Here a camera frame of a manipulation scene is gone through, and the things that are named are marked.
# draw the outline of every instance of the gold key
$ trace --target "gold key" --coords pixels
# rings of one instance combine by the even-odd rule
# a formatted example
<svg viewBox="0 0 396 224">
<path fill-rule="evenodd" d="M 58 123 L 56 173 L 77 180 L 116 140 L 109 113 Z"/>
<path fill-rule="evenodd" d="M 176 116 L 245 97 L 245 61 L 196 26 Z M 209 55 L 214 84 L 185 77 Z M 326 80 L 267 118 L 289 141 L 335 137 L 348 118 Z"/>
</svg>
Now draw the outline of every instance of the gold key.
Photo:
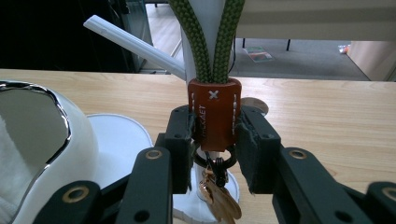
<svg viewBox="0 0 396 224">
<path fill-rule="evenodd" d="M 206 204 L 218 222 L 235 223 L 242 216 L 239 204 L 226 188 L 219 188 L 214 182 L 213 172 L 203 171 L 204 180 L 200 182 L 200 191 L 206 198 Z"/>
</svg>

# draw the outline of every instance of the leather keychain tag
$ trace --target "leather keychain tag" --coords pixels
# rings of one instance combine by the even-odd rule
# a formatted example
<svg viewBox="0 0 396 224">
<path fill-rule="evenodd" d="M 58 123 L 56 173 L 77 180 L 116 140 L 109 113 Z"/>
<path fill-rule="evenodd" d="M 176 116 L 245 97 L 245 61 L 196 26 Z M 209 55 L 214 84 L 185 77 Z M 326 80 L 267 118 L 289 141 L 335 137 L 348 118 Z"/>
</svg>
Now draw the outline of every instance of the leather keychain tag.
<svg viewBox="0 0 396 224">
<path fill-rule="evenodd" d="M 241 90 L 241 83 L 234 78 L 228 78 L 225 84 L 196 79 L 189 83 L 189 109 L 196 115 L 192 138 L 201 144 L 202 151 L 223 152 L 235 143 Z"/>
</svg>

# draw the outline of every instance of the wooden tabletop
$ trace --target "wooden tabletop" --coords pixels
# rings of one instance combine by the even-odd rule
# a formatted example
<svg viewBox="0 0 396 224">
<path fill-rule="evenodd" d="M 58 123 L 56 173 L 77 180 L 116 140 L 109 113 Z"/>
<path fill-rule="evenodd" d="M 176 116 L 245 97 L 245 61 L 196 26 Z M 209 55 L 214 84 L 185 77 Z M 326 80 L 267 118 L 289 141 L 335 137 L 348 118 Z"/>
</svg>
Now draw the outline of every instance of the wooden tabletop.
<svg viewBox="0 0 396 224">
<path fill-rule="evenodd" d="M 0 79 L 48 87 L 86 114 L 133 118 L 153 141 L 171 110 L 188 102 L 185 82 L 174 76 L 0 69 Z M 268 104 L 283 145 L 311 151 L 337 181 L 361 192 L 373 181 L 396 182 L 396 83 L 237 79 L 243 97 Z M 238 164 L 231 172 L 243 212 L 237 223 L 277 223 L 271 195 L 250 195 Z"/>
</svg>

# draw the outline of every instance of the green lanyard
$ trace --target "green lanyard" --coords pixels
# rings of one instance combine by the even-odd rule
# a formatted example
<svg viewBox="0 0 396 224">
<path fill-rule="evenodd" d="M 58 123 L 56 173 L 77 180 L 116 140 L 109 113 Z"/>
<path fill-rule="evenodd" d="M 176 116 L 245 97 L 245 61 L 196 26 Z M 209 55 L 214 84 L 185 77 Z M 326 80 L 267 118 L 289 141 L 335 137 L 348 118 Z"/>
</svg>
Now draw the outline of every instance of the green lanyard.
<svg viewBox="0 0 396 224">
<path fill-rule="evenodd" d="M 225 2 L 216 39 L 213 71 L 210 66 L 204 32 L 189 0 L 169 0 L 168 3 L 189 39 L 195 63 L 196 79 L 202 83 L 227 83 L 230 51 L 245 0 L 226 0 Z"/>
</svg>

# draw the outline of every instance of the metal keyring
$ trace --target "metal keyring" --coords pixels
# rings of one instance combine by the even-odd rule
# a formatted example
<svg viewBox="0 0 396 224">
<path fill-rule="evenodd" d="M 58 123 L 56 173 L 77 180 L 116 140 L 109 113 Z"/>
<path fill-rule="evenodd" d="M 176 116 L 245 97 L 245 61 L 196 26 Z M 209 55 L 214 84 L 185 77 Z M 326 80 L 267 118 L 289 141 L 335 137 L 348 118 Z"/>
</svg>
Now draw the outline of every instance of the metal keyring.
<svg viewBox="0 0 396 224">
<path fill-rule="evenodd" d="M 194 150 L 194 155 L 193 155 L 194 161 L 198 165 L 206 168 L 207 167 L 207 159 L 204 159 L 200 155 L 198 155 L 197 148 L 198 147 L 196 147 L 196 149 Z M 228 169 L 228 168 L 234 166 L 236 164 L 236 162 L 237 162 L 235 147 L 234 146 L 230 146 L 230 147 L 227 147 L 226 150 L 230 152 L 231 157 L 229 159 L 227 159 L 227 161 L 223 162 L 224 169 Z"/>
</svg>

